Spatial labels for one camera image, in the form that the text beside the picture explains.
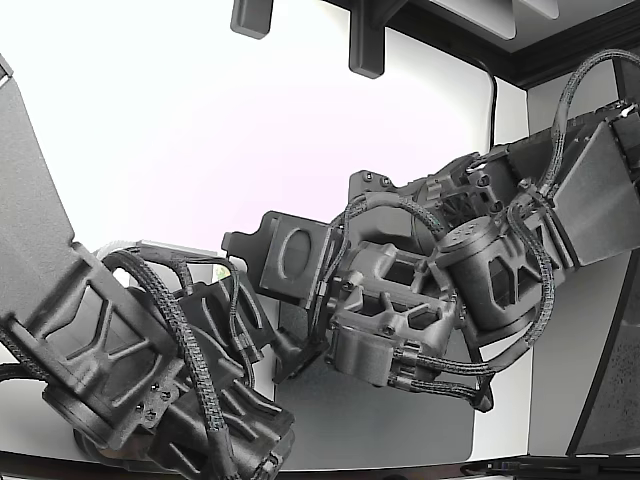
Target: shelf bracket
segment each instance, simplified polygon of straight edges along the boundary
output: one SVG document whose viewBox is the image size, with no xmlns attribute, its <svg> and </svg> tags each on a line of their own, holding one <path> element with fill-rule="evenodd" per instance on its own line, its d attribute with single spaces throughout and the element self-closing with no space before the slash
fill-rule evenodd
<svg viewBox="0 0 640 480">
<path fill-rule="evenodd" d="M 271 30 L 273 0 L 234 0 L 231 30 L 260 40 Z"/>
<path fill-rule="evenodd" d="M 349 69 L 368 78 L 384 73 L 385 32 L 408 0 L 353 0 L 349 36 Z"/>
</svg>

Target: screw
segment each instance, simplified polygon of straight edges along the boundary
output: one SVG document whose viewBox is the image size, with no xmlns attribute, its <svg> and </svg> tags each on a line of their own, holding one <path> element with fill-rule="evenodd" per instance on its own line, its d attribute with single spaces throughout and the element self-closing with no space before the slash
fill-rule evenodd
<svg viewBox="0 0 640 480">
<path fill-rule="evenodd" d="M 491 179 L 487 175 L 483 175 L 482 177 L 480 177 L 480 180 L 478 180 L 477 185 L 479 187 L 488 187 L 490 183 Z"/>
<path fill-rule="evenodd" d="M 491 213 L 499 213 L 502 211 L 503 208 L 504 208 L 504 205 L 502 205 L 502 202 L 497 201 L 491 206 L 490 210 L 491 210 Z"/>
</svg>

